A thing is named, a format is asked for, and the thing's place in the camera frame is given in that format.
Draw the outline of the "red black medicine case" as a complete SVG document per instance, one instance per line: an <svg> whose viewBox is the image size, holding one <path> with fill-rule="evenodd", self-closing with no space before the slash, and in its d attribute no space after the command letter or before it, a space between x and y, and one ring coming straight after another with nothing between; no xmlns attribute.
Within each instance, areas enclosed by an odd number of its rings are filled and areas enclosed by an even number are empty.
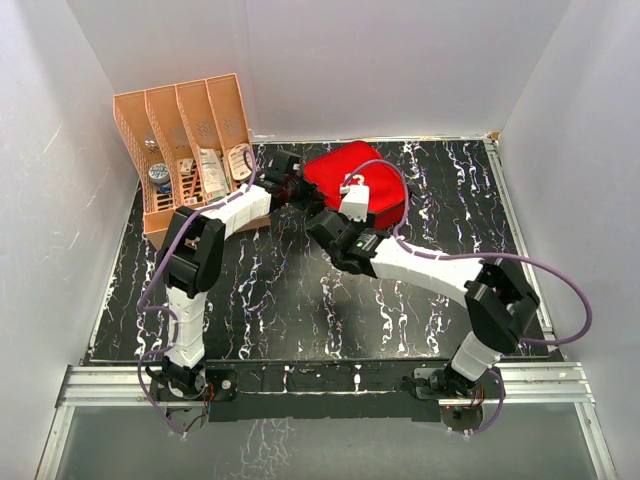
<svg viewBox="0 0 640 480"><path fill-rule="evenodd" d="M360 165L370 160L382 160L382 155L363 141L348 143L337 150L308 162L303 178L324 195L327 208L337 210L342 197L343 181ZM365 185L370 190L368 212L375 216L374 226L386 229L395 226L404 213L405 195L402 180L390 166L376 163L366 166L348 182Z"/></svg>

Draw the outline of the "orange plastic file organizer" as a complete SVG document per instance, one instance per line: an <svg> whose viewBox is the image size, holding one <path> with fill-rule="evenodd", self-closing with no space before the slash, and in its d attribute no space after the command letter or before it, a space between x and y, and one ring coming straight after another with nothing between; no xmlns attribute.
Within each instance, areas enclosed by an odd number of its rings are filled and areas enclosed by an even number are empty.
<svg viewBox="0 0 640 480"><path fill-rule="evenodd" d="M229 155L251 140L235 73L117 94L113 115L140 179L143 232L155 248L178 207L201 207L210 197L202 151L216 153L227 187L239 188Z"/></svg>

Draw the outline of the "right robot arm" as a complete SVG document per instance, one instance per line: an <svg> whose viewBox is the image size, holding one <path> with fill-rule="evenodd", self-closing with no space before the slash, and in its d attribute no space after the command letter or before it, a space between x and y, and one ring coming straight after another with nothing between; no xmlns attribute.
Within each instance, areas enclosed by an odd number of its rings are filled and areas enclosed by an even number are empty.
<svg viewBox="0 0 640 480"><path fill-rule="evenodd" d="M307 233L340 271L409 283L467 310L471 332L444 368L414 381L424 390L474 395L487 370L517 350L536 316L539 297L511 260L446 260L426 249L404 248L388 233L333 210L313 217Z"/></svg>

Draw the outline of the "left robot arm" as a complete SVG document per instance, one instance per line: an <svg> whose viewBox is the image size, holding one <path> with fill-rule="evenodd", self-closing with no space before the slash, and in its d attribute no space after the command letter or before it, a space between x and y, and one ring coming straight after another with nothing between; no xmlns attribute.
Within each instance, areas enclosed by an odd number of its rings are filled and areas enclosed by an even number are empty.
<svg viewBox="0 0 640 480"><path fill-rule="evenodd" d="M143 354L139 367L175 396L202 396L205 303L221 273L225 241L285 205L310 210L321 204L322 194L303 178L301 157L278 150L264 169L255 168L248 182L223 199L199 209L178 208L137 304L141 313L166 317L167 346Z"/></svg>

